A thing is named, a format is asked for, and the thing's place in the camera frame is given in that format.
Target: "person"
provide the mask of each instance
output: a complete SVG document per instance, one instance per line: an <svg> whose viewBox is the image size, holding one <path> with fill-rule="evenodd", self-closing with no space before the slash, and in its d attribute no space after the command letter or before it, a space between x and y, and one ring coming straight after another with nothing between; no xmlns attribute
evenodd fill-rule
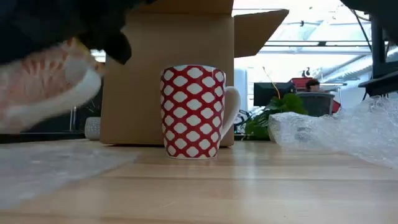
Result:
<svg viewBox="0 0 398 224"><path fill-rule="evenodd" d="M92 99L104 68L90 50L125 64L125 13L155 0L0 3L0 134L17 134Z"/></svg>
<svg viewBox="0 0 398 224"><path fill-rule="evenodd" d="M306 84L305 87L307 91L314 91L314 92L319 92L320 91L320 83L316 79L311 79L309 80Z"/></svg>
<svg viewBox="0 0 398 224"><path fill-rule="evenodd" d="M325 91L322 91L320 89L320 82L316 79L311 79L309 80L306 84L305 87L307 91L309 92L322 92L324 93ZM333 100L333 109L332 113L337 113L337 111L341 108L341 104L335 100Z"/></svg>

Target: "bubble wrap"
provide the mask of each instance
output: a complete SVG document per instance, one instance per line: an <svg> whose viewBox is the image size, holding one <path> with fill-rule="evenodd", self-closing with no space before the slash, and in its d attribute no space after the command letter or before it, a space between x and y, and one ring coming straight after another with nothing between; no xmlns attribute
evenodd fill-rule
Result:
<svg viewBox="0 0 398 224"><path fill-rule="evenodd" d="M269 131L286 149L346 152L398 169L398 100L369 98L333 116L274 114Z"/></svg>
<svg viewBox="0 0 398 224"><path fill-rule="evenodd" d="M133 161L120 152L83 142L0 144L0 209Z"/></svg>

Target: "shoe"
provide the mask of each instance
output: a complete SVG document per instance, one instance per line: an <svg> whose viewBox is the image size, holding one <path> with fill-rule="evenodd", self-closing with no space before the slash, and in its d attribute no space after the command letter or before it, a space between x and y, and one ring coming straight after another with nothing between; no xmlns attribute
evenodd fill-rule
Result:
<svg viewBox="0 0 398 224"><path fill-rule="evenodd" d="M77 39L0 66L0 133L15 134L92 99L102 64Z"/></svg>

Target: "leaf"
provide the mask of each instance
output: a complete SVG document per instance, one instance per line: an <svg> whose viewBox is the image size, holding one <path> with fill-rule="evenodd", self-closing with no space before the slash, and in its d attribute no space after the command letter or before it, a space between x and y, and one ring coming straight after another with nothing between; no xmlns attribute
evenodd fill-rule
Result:
<svg viewBox="0 0 398 224"><path fill-rule="evenodd" d="M267 139L268 138L267 127L255 126L253 130L253 135L257 139Z"/></svg>
<svg viewBox="0 0 398 224"><path fill-rule="evenodd" d="M282 110L282 112L289 112L290 111L290 109L289 109L289 107L287 105L281 106L280 109Z"/></svg>
<svg viewBox="0 0 398 224"><path fill-rule="evenodd" d="M278 99L278 97L272 97L271 101L269 102L270 105L274 105L276 107L280 107L284 104L283 100Z"/></svg>
<svg viewBox="0 0 398 224"><path fill-rule="evenodd" d="M287 111L291 112L302 112L303 110L303 101L297 95L293 93L288 93L283 98L283 101L288 108Z"/></svg>
<svg viewBox="0 0 398 224"><path fill-rule="evenodd" d="M298 114L303 114L303 115L308 115L308 111L305 110L304 108L297 108L295 111L293 111L294 113L298 113Z"/></svg>
<svg viewBox="0 0 398 224"><path fill-rule="evenodd" d="M269 104L266 106L266 109L269 109L269 110L278 110L279 107L280 107L280 106L277 106L277 105L274 104L274 103L269 103Z"/></svg>
<svg viewBox="0 0 398 224"><path fill-rule="evenodd" d="M255 124L256 124L256 122L254 122L253 120L247 122L246 126L244 127L244 133L247 134L247 135L252 134L253 131L254 131L254 125Z"/></svg>

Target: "computer monitor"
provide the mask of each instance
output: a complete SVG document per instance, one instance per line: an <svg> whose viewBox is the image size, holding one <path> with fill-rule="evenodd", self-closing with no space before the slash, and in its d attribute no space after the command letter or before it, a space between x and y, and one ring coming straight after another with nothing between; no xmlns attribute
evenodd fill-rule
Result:
<svg viewBox="0 0 398 224"><path fill-rule="evenodd" d="M277 87L281 98L285 94L293 93L295 91L294 84L292 82L274 84ZM278 93L272 83L254 83L253 106L267 106L274 96L278 97Z"/></svg>

